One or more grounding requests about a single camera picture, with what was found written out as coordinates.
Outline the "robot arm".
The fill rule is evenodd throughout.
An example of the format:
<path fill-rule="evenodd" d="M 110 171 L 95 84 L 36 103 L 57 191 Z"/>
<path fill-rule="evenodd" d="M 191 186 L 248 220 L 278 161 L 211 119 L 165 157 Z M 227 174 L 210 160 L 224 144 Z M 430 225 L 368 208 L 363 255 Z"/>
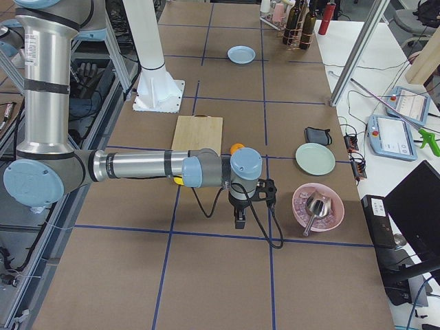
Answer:
<path fill-rule="evenodd" d="M 209 148 L 107 153 L 68 144 L 72 40 L 105 16 L 103 1 L 17 1 L 25 37 L 25 136 L 3 174 L 5 189 L 25 206 L 42 207 L 92 182 L 180 177 L 186 187 L 228 189 L 234 224 L 244 228 L 245 209 L 261 191 L 262 159 L 252 148 L 221 156 Z"/>

